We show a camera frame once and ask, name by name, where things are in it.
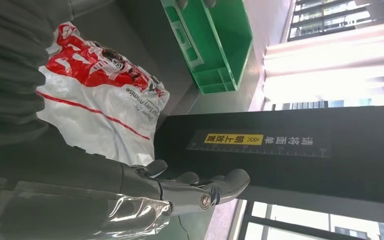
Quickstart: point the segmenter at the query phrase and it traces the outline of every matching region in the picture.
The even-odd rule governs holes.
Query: red and white plastic bag
[[[51,57],[39,70],[45,109],[37,116],[56,126],[67,144],[128,165],[154,160],[153,138],[169,93],[126,57],[84,40],[70,22],[55,32]]]

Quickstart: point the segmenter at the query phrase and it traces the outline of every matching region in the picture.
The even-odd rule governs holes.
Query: robotic hand
[[[54,29],[107,0],[0,0],[0,240],[134,239],[169,217],[206,211],[248,185],[240,169],[200,181],[158,179],[167,165],[128,166],[68,146],[37,119],[38,71]]]
[[[241,169],[200,181],[193,172],[156,178],[162,160],[128,166],[66,145],[56,127],[0,147],[0,240],[109,240],[156,234],[170,216],[235,199]]]

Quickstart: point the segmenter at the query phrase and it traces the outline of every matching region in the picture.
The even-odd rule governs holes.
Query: metal frame
[[[297,224],[282,222],[271,220],[270,215],[272,213],[273,205],[267,205],[267,211],[265,214],[265,218],[252,216],[254,207],[253,201],[248,201],[246,203],[245,214],[243,216],[243,220],[240,226],[240,232],[237,240],[244,240],[247,235],[247,228],[249,223],[255,223],[259,225],[263,225],[261,240],[267,240],[269,235],[270,228],[276,228],[280,230],[284,230],[287,232],[291,232],[298,235],[303,235],[316,239],[328,239],[328,240],[361,240],[361,238],[343,235],[336,232],[321,230],[308,226],[301,226]]]

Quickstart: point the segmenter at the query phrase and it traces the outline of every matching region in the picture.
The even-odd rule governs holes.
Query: black panel
[[[262,127],[327,130],[331,158],[186,150],[196,130]],[[242,168],[254,186],[384,202],[384,106],[169,116],[155,154],[172,174]]]

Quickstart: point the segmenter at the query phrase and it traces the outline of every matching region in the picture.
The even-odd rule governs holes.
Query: window
[[[295,11],[308,9],[322,4],[322,0],[313,0],[303,4],[296,5]]]
[[[248,223],[245,240],[261,240],[261,236],[263,235],[263,228],[263,225],[253,222]]]
[[[367,232],[351,230],[351,229],[338,227],[338,226],[335,227],[335,233],[348,235],[351,237],[357,237],[360,239],[368,239]]]
[[[306,36],[314,33],[322,32],[322,22],[316,22],[307,24],[304,26],[294,27],[290,30],[290,38],[295,38],[299,36]]]
[[[285,231],[282,229],[277,229],[274,227],[270,227],[268,229],[267,240],[286,240],[286,239],[287,240],[317,240],[317,238]]]
[[[269,219],[271,222],[283,222],[293,225],[319,229],[327,232],[357,237],[367,240],[384,240],[384,223],[329,214],[318,211],[310,211],[294,207],[272,205],[255,202],[252,206],[252,216]],[[317,239],[309,235],[303,235],[279,229],[271,226],[249,222],[246,230],[246,240],[261,240],[262,235],[267,240],[313,240]]]
[[[336,14],[336,13],[344,12],[347,10],[355,9],[356,7],[357,7],[356,3],[354,1],[350,1],[350,2],[339,4],[339,5],[326,7],[323,10],[323,14],[327,16],[330,14]]]
[[[370,18],[370,13],[368,11],[362,11],[353,13],[347,16],[342,16],[330,20],[324,21],[324,31],[345,28],[350,26],[355,26],[360,23],[363,23],[362,20],[368,20]]]
[[[329,215],[324,212],[273,205],[270,219],[329,231]]]
[[[301,15],[294,15],[293,16],[293,23],[309,20],[309,19],[314,19],[322,16],[322,11],[320,9],[310,11],[303,13]]]

